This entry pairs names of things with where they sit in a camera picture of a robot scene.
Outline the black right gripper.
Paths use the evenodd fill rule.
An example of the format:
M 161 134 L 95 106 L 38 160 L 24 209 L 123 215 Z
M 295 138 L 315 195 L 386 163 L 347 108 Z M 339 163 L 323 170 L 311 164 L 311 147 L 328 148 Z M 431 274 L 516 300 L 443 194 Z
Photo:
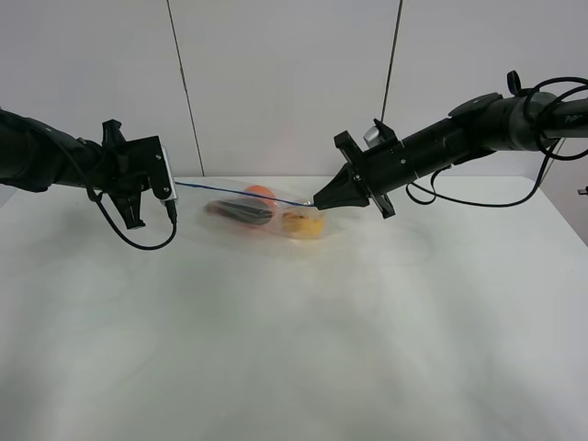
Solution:
M 406 183 L 408 172 L 401 167 L 408 160 L 401 158 L 403 144 L 395 131 L 378 119 L 373 126 L 379 128 L 382 142 L 365 151 L 361 150 L 349 132 L 334 137 L 337 150 L 345 158 L 345 164 L 336 176 L 313 196 L 318 210 L 344 207 L 366 207 L 374 203 L 383 218 L 395 215 L 388 194 L 395 187 Z

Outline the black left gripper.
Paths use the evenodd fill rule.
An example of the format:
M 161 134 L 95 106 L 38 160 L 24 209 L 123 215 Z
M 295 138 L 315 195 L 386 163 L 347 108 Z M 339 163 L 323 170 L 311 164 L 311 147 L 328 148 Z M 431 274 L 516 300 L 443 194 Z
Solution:
M 164 198 L 164 180 L 158 161 L 161 140 L 151 136 L 127 141 L 121 132 L 121 123 L 111 119 L 102 123 L 102 146 L 114 154 L 115 179 L 121 185 L 143 186 L 146 182 L 158 199 Z M 119 212 L 127 229 L 139 229 L 145 226 L 141 219 L 141 191 L 118 191 L 109 197 Z

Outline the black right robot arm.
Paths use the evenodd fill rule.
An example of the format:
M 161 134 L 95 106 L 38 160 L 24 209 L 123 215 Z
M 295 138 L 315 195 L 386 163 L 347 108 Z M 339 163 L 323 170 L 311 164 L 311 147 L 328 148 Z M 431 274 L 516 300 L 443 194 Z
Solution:
M 402 140 L 379 120 L 374 128 L 366 150 L 348 132 L 335 136 L 346 163 L 314 195 L 317 209 L 375 204 L 389 218 L 395 210 L 388 194 L 421 177 L 499 151 L 548 152 L 560 139 L 586 137 L 587 101 L 531 89 L 512 97 L 491 93 Z

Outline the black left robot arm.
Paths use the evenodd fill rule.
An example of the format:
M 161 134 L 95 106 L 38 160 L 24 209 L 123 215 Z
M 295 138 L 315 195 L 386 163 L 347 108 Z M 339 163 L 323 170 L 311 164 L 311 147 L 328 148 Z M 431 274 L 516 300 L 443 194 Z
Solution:
M 144 226 L 141 194 L 177 200 L 166 150 L 157 136 L 127 140 L 121 123 L 102 123 L 102 142 L 75 138 L 38 120 L 1 112 L 1 183 L 28 192 L 80 187 L 90 200 L 110 197 L 127 229 Z

